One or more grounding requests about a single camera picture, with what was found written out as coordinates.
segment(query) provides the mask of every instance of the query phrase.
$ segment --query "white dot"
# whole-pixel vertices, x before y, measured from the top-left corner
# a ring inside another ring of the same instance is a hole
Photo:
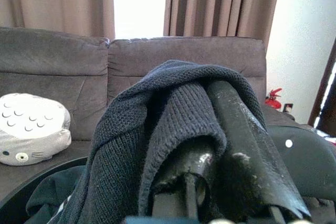
[[[291,139],[287,139],[285,145],[287,148],[291,148],[293,146],[293,141]]]

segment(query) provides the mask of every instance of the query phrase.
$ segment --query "white wall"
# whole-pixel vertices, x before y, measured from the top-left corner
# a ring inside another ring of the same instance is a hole
[[[166,0],[114,0],[117,39],[163,36]]]
[[[307,123],[336,36],[336,0],[277,0],[267,49],[267,90]]]

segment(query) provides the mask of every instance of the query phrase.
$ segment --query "plush toy eye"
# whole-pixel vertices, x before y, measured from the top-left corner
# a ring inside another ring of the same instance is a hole
[[[27,153],[24,152],[19,152],[15,155],[16,160],[18,160],[19,162],[26,162],[28,160],[28,155]]]

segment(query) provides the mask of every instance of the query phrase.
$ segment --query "sofa backrest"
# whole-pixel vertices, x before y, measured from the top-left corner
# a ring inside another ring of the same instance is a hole
[[[56,100],[70,112],[72,139],[91,140],[107,105],[108,43],[103,38],[0,28],[0,97],[17,92]]]
[[[256,92],[266,95],[266,54],[261,40],[237,37],[163,37],[114,40],[109,48],[108,101],[154,67],[178,59],[215,64],[240,72]]]

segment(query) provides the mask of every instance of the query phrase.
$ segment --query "bright window light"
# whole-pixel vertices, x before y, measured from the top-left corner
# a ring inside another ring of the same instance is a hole
[[[165,0],[114,0],[117,39],[163,36]]]

